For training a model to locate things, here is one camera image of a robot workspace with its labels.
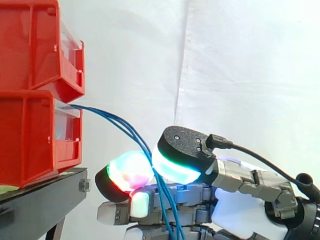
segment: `white curtain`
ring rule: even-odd
[[[86,47],[78,104],[127,119],[153,147],[179,124],[244,145],[320,185],[320,19],[316,1],[60,0]],[[138,147],[84,113],[89,177]],[[260,165],[237,152],[228,154]],[[63,240],[121,240],[127,226],[96,221],[93,185],[67,217]]]

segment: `bolt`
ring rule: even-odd
[[[91,190],[91,180],[90,179],[82,179],[79,182],[79,191],[82,193],[88,193]]]

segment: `red plastic bin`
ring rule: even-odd
[[[85,94],[84,43],[65,24],[57,0],[0,0],[0,90]]]
[[[23,188],[81,163],[81,110],[42,90],[0,90],[0,110],[0,185]]]

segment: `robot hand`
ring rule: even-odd
[[[217,158],[216,148],[236,149],[268,162],[223,137],[179,126],[166,128],[157,148],[165,160],[160,161],[157,151],[153,152],[154,169],[180,183],[171,184],[169,190],[187,240],[320,240],[320,190],[308,174],[301,173],[294,180],[279,169],[276,171],[285,178],[232,157]],[[192,178],[181,180],[190,170]],[[127,188],[114,186],[108,173],[105,169],[97,173],[96,184],[107,199],[117,203],[103,203],[98,220],[108,225],[137,223],[127,229],[126,240],[171,240],[163,224],[157,185],[140,187],[129,195],[124,191]],[[309,200],[296,197],[290,181]],[[164,205],[175,231],[170,204]],[[216,232],[203,225],[209,223],[224,230]]]
[[[242,174],[259,169],[232,157],[220,157],[220,160],[238,166]],[[285,225],[269,220],[264,201],[250,194],[228,192],[204,183],[174,183],[169,185],[169,189],[177,204],[179,221],[187,240],[283,240],[288,232]],[[175,218],[167,201],[165,208],[175,231]],[[128,201],[103,203],[98,209],[97,218],[107,225],[138,223],[127,229],[125,240],[170,239],[163,225],[157,185],[137,189]],[[216,232],[202,225],[210,223],[224,230]]]

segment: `blue wire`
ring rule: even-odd
[[[100,109],[97,109],[97,108],[85,107],[85,106],[80,106],[80,105],[71,105],[71,106],[74,107],[74,108],[85,109],[85,110],[91,111],[93,113],[96,113],[96,114],[100,115],[101,117],[107,119],[112,124],[114,124],[118,129],[120,129],[122,132],[124,132],[127,136],[129,136],[132,140],[134,140],[142,148],[143,152],[147,156],[147,158],[148,158],[148,160],[149,160],[149,162],[150,162],[150,164],[152,166],[152,158],[151,158],[152,152],[151,152],[150,148],[148,147],[147,143],[143,140],[143,138],[139,135],[139,133],[135,130],[135,128],[132,125],[130,125],[126,120],[124,120],[123,118],[118,117],[118,116],[116,116],[116,115],[114,115],[112,113],[109,113],[109,112],[106,112],[106,111],[103,111],[103,110],[100,110]],[[118,123],[122,124],[130,133],[127,132],[126,130],[124,130],[121,126],[119,126],[113,120],[115,120]],[[166,212],[165,207],[164,207],[163,193],[165,194],[165,196],[167,197],[167,199],[168,199],[168,201],[170,203],[170,206],[172,208],[173,215],[174,215],[174,218],[175,218],[175,221],[176,221],[177,240],[180,239],[180,234],[179,234],[180,232],[182,234],[182,239],[185,240],[186,236],[185,236],[185,234],[184,234],[184,232],[182,230],[182,227],[180,225],[178,211],[177,211],[177,208],[176,208],[176,204],[175,204],[175,202],[173,200],[173,197],[172,197],[172,195],[171,195],[166,183],[164,182],[162,176],[159,176],[157,171],[153,167],[152,167],[152,170],[154,172],[154,176],[155,176],[156,181],[158,183],[161,210],[162,210],[162,214],[163,214],[163,218],[164,218],[164,221],[165,221],[166,228],[169,231],[171,239],[175,240],[174,234],[173,234],[172,229],[171,229],[171,227],[169,225],[167,212]]]

